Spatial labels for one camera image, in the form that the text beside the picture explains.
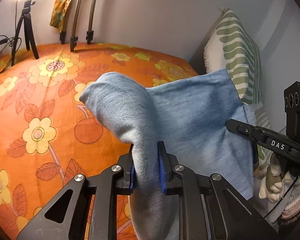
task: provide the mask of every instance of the tripod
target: tripod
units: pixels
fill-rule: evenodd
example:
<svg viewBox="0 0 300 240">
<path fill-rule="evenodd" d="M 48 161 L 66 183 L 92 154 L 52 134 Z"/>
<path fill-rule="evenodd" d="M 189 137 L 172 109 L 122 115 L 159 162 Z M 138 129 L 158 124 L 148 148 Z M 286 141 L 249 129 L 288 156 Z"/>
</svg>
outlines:
<svg viewBox="0 0 300 240">
<path fill-rule="evenodd" d="M 21 28 L 23 20 L 25 20 L 24 29 L 25 29 L 26 48 L 27 48 L 27 50 L 30 50 L 30 44 L 31 44 L 32 52 L 33 52 L 35 59 L 39 58 L 37 47 L 36 47 L 35 41 L 34 41 L 32 23 L 31 23 L 31 15 L 30 15 L 31 5 L 34 5 L 34 4 L 35 4 L 35 1 L 31 2 L 31 0 L 26 0 L 25 4 L 23 6 L 21 16 L 20 16 L 20 19 L 18 21 L 18 25 L 16 28 L 16 33 L 15 33 L 15 36 L 13 39 L 13 46 L 12 46 L 12 52 L 11 52 L 11 66 L 14 65 L 14 58 L 16 55 L 16 48 L 17 48 L 17 40 L 19 37 L 20 28 Z"/>
</svg>

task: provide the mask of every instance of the bed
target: bed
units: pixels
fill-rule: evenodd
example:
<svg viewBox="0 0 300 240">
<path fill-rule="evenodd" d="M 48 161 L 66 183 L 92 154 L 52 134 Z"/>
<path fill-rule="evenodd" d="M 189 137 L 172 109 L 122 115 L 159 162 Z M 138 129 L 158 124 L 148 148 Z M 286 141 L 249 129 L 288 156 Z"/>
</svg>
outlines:
<svg viewBox="0 0 300 240">
<path fill-rule="evenodd" d="M 180 58 L 124 45 L 78 43 L 71 53 L 68 44 L 50 44 L 38 52 L 35 60 L 18 51 L 18 63 L 0 75 L 0 226 L 12 240 L 73 176 L 99 174 L 129 151 L 79 101 L 90 82 L 113 71 L 145 87 L 197 75 Z M 0 58 L 0 69 L 9 59 Z M 136 239 L 126 196 L 118 197 L 117 234 Z"/>
</svg>

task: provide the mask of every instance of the triangular cutout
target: triangular cutout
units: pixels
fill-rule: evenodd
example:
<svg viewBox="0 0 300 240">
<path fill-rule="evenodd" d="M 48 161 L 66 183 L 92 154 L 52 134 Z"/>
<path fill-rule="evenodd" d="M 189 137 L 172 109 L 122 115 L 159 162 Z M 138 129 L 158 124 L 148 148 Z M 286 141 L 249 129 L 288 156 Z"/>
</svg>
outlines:
<svg viewBox="0 0 300 240">
<path fill-rule="evenodd" d="M 72 194 L 73 190 L 68 189 L 44 214 L 44 217 L 61 224 L 65 219 Z"/>
</svg>

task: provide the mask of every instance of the green and white striped pillow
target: green and white striped pillow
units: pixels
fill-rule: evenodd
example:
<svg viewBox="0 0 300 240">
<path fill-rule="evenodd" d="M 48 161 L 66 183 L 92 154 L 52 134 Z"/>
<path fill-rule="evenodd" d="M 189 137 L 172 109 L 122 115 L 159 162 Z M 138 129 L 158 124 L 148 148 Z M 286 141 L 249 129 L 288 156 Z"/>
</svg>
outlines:
<svg viewBox="0 0 300 240">
<path fill-rule="evenodd" d="M 226 67 L 242 102 L 256 105 L 261 101 L 259 49 L 229 8 L 204 48 L 204 63 L 207 73 Z"/>
</svg>

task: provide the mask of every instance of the black robotic device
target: black robotic device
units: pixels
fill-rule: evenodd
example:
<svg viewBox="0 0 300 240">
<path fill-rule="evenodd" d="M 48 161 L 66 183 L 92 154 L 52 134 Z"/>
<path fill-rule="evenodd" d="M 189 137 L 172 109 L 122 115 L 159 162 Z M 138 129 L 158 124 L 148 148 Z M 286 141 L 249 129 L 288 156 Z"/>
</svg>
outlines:
<svg viewBox="0 0 300 240">
<path fill-rule="evenodd" d="M 299 82 L 284 91 L 288 100 L 289 95 L 293 95 L 294 101 L 291 104 L 288 101 L 285 108 L 288 136 L 233 119 L 226 122 L 226 127 L 250 139 L 254 149 L 259 144 L 276 152 L 287 160 L 290 172 L 299 176 Z M 117 195 L 131 195 L 135 184 L 131 150 L 132 146 L 128 154 L 119 157 L 117 165 L 99 175 L 87 178 L 77 174 L 23 228 L 17 240 L 83 240 L 92 195 L 95 201 L 88 240 L 116 240 Z M 158 142 L 158 156 L 162 192 L 179 196 L 179 239 L 280 239 L 220 174 L 202 176 L 180 165 L 174 155 L 167 154 L 163 141 Z"/>
</svg>

